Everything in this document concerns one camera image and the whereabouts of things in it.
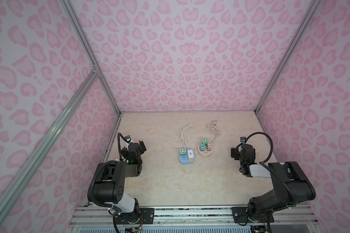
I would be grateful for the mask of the pink plug adapter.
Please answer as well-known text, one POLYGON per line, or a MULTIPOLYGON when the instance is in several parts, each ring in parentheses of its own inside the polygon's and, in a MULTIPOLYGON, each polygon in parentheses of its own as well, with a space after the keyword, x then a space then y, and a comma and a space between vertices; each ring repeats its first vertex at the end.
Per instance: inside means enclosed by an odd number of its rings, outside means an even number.
POLYGON ((208 151, 213 150, 213 146, 212 146, 212 143, 211 143, 211 142, 208 142, 208 143, 207 143, 207 150, 208 150, 208 151))

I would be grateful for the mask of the teal plug adapter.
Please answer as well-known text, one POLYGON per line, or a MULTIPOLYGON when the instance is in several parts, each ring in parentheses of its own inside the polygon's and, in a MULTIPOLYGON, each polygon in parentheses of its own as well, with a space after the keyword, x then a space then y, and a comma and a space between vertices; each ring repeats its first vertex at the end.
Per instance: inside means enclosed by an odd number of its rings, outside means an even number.
POLYGON ((205 150, 205 143, 200 143, 200 151, 204 151, 205 150))

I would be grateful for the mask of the light green plug adapter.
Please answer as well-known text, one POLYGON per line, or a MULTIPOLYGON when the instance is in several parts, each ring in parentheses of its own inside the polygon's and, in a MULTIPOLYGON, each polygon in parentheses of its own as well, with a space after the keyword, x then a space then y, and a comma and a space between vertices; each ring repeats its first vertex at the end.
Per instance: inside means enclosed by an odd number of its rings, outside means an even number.
POLYGON ((182 148, 182 149, 179 150, 179 155, 180 156, 183 156, 183 155, 186 155, 186 154, 187 154, 186 148, 182 148))

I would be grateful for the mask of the white plug adapter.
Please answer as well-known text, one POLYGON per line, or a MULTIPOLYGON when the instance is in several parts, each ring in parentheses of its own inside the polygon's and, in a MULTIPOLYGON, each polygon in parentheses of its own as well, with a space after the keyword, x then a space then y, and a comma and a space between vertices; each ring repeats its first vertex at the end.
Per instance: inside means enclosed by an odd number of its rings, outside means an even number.
POLYGON ((187 149, 187 156, 188 156, 188 161, 194 160, 194 153, 192 149, 187 149))

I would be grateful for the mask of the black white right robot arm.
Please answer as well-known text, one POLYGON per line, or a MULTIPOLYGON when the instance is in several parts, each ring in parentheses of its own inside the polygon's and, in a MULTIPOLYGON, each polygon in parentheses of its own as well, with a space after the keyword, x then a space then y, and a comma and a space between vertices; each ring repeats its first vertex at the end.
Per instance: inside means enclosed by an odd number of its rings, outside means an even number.
POLYGON ((269 163, 273 154, 273 140, 268 138, 270 151, 266 159, 256 162, 256 151, 248 144, 248 140, 257 133, 240 138, 240 144, 231 149, 231 158, 239 161, 239 171, 249 178, 267 178, 272 181, 272 190, 249 200, 245 210, 240 207, 232 209, 234 222, 240 226, 249 223, 263 222, 267 225, 266 231, 270 233, 275 212, 296 207, 298 204, 312 201, 316 191, 302 168, 297 162, 269 163))

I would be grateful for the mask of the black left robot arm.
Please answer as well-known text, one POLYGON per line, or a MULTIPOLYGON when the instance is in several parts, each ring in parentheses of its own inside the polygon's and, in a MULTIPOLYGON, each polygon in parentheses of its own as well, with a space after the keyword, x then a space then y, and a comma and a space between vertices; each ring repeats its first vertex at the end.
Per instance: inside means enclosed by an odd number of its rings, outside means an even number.
POLYGON ((134 142, 131 136, 117 134, 118 160, 99 163, 87 191, 87 199, 104 207, 112 216, 113 227, 118 224, 139 224, 132 232, 143 228, 144 216, 137 199, 124 192, 126 178, 138 177, 143 168, 142 154, 146 151, 143 141, 134 142))

